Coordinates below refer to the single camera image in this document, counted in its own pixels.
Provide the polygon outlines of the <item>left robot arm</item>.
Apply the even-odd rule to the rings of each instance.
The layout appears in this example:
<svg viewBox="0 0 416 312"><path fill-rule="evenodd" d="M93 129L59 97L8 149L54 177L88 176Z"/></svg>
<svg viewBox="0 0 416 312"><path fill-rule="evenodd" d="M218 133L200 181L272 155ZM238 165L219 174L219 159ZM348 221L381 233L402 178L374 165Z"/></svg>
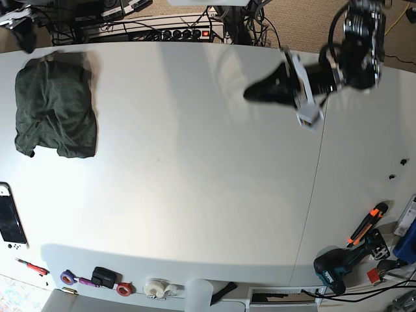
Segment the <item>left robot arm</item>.
<svg viewBox="0 0 416 312"><path fill-rule="evenodd" d="M327 43L314 64L303 64L291 50L267 77L243 93L254 103L290 105L295 110L320 109L315 99L347 86L368 90L378 86L385 60L384 1L349 1L334 16Z"/></svg>

